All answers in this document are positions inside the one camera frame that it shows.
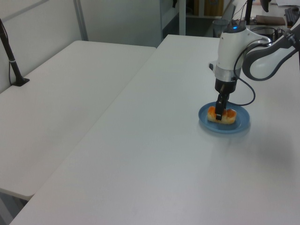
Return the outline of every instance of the white table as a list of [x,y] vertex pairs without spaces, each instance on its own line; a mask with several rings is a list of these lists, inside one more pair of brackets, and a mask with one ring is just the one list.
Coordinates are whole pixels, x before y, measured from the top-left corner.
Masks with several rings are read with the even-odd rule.
[[249,82],[250,129],[218,135],[198,123],[217,47],[168,36],[11,225],[298,225],[298,55]]
[[30,199],[155,48],[76,41],[0,94],[0,191]]

